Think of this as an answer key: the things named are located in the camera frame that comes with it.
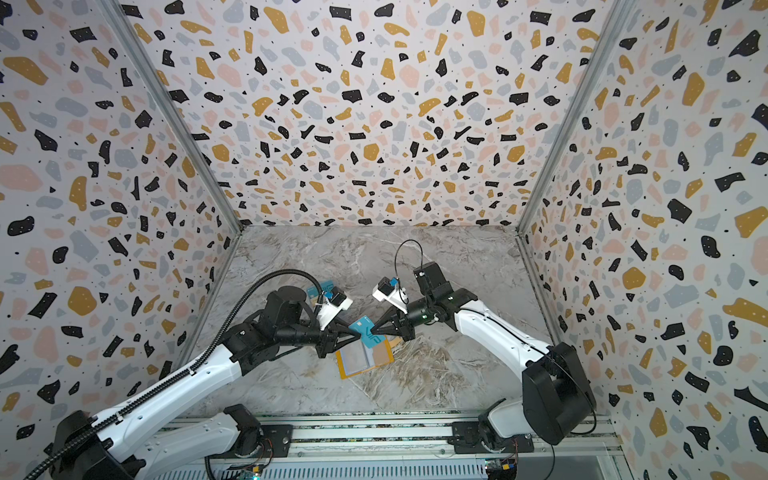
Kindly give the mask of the teal card from holder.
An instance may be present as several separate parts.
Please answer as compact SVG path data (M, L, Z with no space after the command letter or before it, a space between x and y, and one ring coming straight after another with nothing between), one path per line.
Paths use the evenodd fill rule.
M362 316L349 325L351 330L360 334L363 345L369 349L375 348L386 340L386 337L383 335L373 334L373 327L374 322L368 316Z

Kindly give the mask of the yellow leather card holder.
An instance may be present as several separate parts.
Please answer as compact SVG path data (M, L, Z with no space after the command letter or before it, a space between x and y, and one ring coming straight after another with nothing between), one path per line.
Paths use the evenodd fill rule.
M347 345L335 353L342 380L392 364L394 348L402 343L400 337L387 337L372 348L362 342Z

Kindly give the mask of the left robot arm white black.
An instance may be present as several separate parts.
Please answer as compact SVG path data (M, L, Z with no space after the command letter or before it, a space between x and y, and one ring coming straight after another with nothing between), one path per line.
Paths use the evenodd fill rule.
M54 479L154 479L193 460L224 453L249 456L269 447L261 423L243 405L174 431L181 413L263 363L303 347L318 357L359 340L338 320L353 301L337 287L316 305L298 287L271 292L264 308L230 326L212 349L155 386L98 414L77 411L57 427Z

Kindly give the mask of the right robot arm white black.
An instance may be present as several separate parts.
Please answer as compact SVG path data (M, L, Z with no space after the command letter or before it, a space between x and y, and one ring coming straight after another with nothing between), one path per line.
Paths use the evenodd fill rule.
M396 278L382 278L372 295L390 307L374 323L375 335L415 338L416 328L440 323L473 339L508 367L521 394L502 399L478 417L469 445L503 452L513 441L534 434L559 444L589 416L595 418L595 397L576 349L551 345L512 326L465 288L455 289L435 262L414 270L422 297L410 300Z

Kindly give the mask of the teal VIP card in stand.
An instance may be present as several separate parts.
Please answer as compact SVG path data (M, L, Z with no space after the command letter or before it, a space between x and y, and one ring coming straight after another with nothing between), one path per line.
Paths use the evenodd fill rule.
M310 299L315 299L320 295L320 291L327 292L330 291L334 287L334 283L330 280L324 281L320 283L320 288L317 288L314 285L311 285L307 290L307 296Z

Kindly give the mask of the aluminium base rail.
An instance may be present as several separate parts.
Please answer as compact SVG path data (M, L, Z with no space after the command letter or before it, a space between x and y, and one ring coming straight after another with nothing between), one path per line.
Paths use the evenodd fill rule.
M447 442L451 424L474 420L477 420L474 412L267 415L257 419L260 426L290 424L294 427L289 454L286 458L274 459L278 462L624 456L604 416L599 416L591 426L580 425L588 431L586 435L571 435L555 446L532 433L526 434L533 439L532 453L457 454Z

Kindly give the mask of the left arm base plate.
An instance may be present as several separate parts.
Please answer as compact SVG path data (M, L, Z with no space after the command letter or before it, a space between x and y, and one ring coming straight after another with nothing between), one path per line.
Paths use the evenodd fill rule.
M228 451L212 455L212 458L247 462L286 458L292 444L293 431L294 427L290 424L262 425L258 431L240 434Z

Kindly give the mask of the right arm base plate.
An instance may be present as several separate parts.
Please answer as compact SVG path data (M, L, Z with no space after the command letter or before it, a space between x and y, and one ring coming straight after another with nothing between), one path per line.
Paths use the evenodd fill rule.
M459 421L451 424L451 435L447 440L457 454L505 454L532 453L533 439L530 435L515 435L502 439L488 425L474 421Z

